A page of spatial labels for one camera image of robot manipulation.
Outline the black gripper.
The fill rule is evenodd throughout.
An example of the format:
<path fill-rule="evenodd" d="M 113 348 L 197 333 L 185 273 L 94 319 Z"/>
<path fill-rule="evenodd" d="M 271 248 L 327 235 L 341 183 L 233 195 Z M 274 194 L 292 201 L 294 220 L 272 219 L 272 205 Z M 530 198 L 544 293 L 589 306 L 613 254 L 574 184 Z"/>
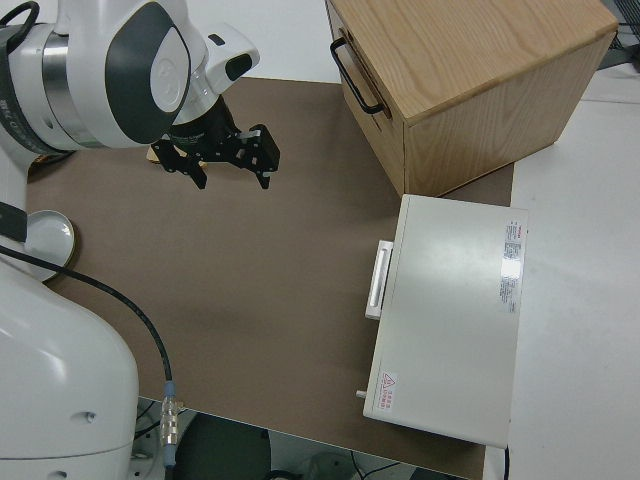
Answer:
<path fill-rule="evenodd" d="M 181 156 L 174 146 L 189 155 L 211 156 L 236 136 L 235 164 L 254 173 L 262 189 L 270 186 L 271 175 L 279 168 L 279 148 L 266 125 L 258 124 L 241 132 L 223 97 L 200 117 L 169 130 L 170 140 L 158 140 L 151 145 L 166 172 L 179 172 L 190 177 L 199 189 L 204 189 L 207 176 L 199 162 L 188 155 Z"/>

